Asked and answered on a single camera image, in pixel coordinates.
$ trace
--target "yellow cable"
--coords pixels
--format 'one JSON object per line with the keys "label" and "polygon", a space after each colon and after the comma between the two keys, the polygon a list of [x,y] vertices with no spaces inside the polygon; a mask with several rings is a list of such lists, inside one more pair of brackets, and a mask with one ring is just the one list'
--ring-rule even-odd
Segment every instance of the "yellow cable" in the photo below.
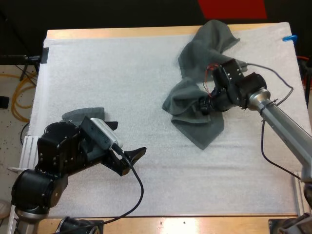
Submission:
{"label": "yellow cable", "polygon": [[[22,116],[16,109],[15,105],[17,105],[18,107],[22,108],[22,109],[29,109],[32,107],[32,105],[28,105],[28,106],[22,106],[20,105],[18,102],[17,102],[17,98],[23,93],[25,92],[26,90],[29,90],[29,89],[33,89],[35,88],[35,85],[32,83],[31,79],[33,77],[35,77],[36,74],[31,74],[30,76],[26,76],[27,78],[23,79],[16,87],[14,93],[13,93],[13,96],[12,96],[12,102],[11,102],[11,112],[12,112],[12,115],[18,119],[19,121],[22,121],[22,122],[29,122],[29,119],[28,118],[25,118],[24,116]],[[7,78],[20,78],[19,76],[16,76],[16,75],[11,75],[11,74],[0,74],[0,77],[7,77]],[[26,88],[23,88],[22,87],[26,84],[26,83],[31,83],[31,86],[28,86]]]}

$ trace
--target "gray cloth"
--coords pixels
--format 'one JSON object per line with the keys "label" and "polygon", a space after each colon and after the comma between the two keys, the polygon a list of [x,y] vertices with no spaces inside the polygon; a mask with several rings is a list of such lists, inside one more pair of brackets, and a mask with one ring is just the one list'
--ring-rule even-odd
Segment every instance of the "gray cloth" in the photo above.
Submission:
{"label": "gray cloth", "polygon": [[211,20],[200,27],[178,58],[183,80],[171,90],[162,108],[173,115],[172,124],[200,149],[205,149],[223,131],[224,121],[222,113],[203,116],[198,110],[198,99],[207,93],[196,83],[204,81],[209,64],[230,60],[221,53],[238,41],[226,24]]}
{"label": "gray cloth", "polygon": [[171,90],[162,105],[173,115],[172,124],[200,149],[205,149],[224,129],[222,113],[204,116],[196,111],[198,99],[206,95],[194,80],[185,78]]}
{"label": "gray cloth", "polygon": [[[221,53],[231,48],[240,39],[236,39],[230,28],[217,20],[211,20],[199,28],[193,40],[183,49],[178,58],[182,78],[190,77],[202,82],[207,66],[212,63],[224,63],[232,59]],[[241,67],[246,63],[238,61]]]}

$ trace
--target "gray foam piece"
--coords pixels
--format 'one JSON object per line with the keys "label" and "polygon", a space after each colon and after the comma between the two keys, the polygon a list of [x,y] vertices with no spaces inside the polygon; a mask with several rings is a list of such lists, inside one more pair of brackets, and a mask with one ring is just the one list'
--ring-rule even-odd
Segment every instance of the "gray foam piece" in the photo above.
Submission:
{"label": "gray foam piece", "polygon": [[76,126],[79,126],[83,121],[84,117],[88,118],[99,118],[105,120],[105,111],[103,107],[93,108],[82,108],[77,110],[69,111],[62,115],[62,120],[67,122],[70,121]]}
{"label": "gray foam piece", "polygon": [[[234,32],[240,42],[224,54],[275,69],[294,87],[280,108],[310,133],[293,42],[282,41],[288,35],[288,23]],[[224,131],[203,151],[160,108],[181,80],[177,57],[192,37],[46,39],[49,58],[40,66],[30,134],[40,136],[68,111],[105,107],[106,120],[119,122],[115,132],[124,140],[124,150],[147,147],[135,164],[145,194],[132,215],[296,212],[291,176],[261,155],[257,112],[232,108],[223,113]],[[251,72],[264,77],[272,99],[288,92],[270,71],[249,67]],[[300,170],[269,126],[265,131],[267,156],[290,170]],[[97,165],[69,177],[50,216],[120,215],[136,204],[139,195],[133,173],[120,177]]]}

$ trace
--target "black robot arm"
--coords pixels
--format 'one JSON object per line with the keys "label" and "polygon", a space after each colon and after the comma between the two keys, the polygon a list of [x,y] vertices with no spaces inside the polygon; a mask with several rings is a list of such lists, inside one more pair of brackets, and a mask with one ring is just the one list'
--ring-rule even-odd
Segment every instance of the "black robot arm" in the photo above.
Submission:
{"label": "black robot arm", "polygon": [[[112,130],[117,122],[101,122],[85,117],[79,127],[69,122],[52,123],[38,139],[38,163],[34,170],[25,170],[12,188],[12,204],[16,206],[21,233],[33,233],[38,221],[54,207],[68,184],[68,176],[99,163],[120,176],[130,166],[112,151]],[[131,165],[146,152],[146,148],[125,151]]]}

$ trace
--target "table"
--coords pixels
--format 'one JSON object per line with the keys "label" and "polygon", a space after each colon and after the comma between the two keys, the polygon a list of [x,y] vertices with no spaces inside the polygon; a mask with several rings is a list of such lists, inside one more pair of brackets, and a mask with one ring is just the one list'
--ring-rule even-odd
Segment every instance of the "table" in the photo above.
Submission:
{"label": "table", "polygon": [[[231,31],[255,29],[272,24],[234,24]],[[48,39],[89,39],[115,37],[144,37],[194,34],[200,26],[114,28],[114,29],[70,29],[49,30]],[[296,214],[244,214],[210,216],[127,217],[105,226],[106,234],[117,233],[269,233],[270,218],[296,217]],[[45,219],[38,233],[53,233],[60,219]]]}

